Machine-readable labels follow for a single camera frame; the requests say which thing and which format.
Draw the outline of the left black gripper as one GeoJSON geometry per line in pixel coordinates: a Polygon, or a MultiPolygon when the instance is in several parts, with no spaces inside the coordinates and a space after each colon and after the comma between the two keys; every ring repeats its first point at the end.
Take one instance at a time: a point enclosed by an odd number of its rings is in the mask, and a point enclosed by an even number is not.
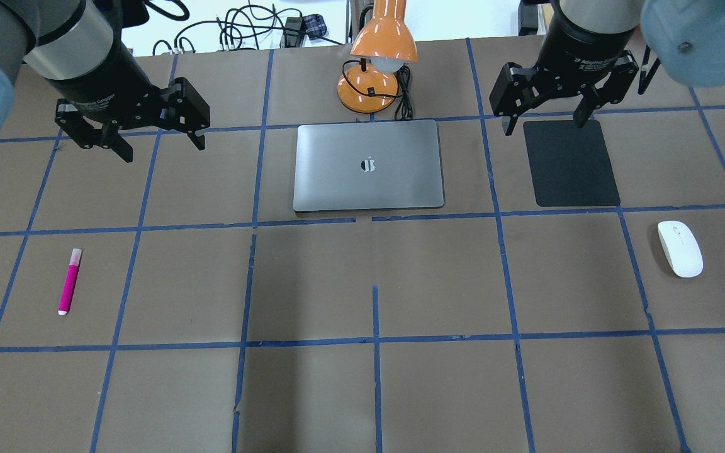
{"type": "Polygon", "coordinates": [[[185,77],[161,89],[138,61],[104,60],[87,74],[56,79],[54,87],[60,93],[54,121],[83,149],[101,147],[132,163],[133,147],[119,135],[119,126],[154,126],[184,133],[198,151],[205,151],[210,106],[185,77]],[[102,126],[94,127],[92,121],[102,126]]]}

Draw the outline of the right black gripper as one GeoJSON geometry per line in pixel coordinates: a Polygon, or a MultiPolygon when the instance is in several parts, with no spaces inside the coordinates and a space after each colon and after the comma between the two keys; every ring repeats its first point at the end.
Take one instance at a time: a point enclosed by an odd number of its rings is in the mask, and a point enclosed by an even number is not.
{"type": "Polygon", "coordinates": [[[546,101],[581,96],[573,112],[576,127],[586,125],[596,109],[624,100],[639,72],[625,48],[604,52],[598,46],[545,45],[532,67],[503,65],[489,95],[495,117],[509,137],[518,117],[546,101]]]}

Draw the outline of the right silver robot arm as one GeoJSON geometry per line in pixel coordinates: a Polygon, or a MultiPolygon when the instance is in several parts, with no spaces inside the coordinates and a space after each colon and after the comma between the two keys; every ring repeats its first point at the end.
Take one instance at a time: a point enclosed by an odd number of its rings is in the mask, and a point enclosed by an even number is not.
{"type": "Polygon", "coordinates": [[[583,127],[597,109],[644,94],[663,68],[693,87],[725,85],[725,1],[552,1],[553,15],[532,67],[504,64],[489,95],[511,135],[518,118],[552,99],[579,96],[583,127]]]}

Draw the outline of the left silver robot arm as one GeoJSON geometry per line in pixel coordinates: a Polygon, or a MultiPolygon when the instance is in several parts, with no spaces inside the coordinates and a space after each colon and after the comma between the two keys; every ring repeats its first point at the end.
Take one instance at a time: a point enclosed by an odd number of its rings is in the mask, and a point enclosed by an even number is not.
{"type": "Polygon", "coordinates": [[[149,11],[184,21],[150,1],[0,1],[0,131],[14,106],[23,64],[60,94],[54,121],[83,149],[101,147],[132,162],[122,131],[158,127],[184,133],[205,149],[210,107],[184,77],[167,87],[150,81],[121,35],[149,20],[149,11]]]}

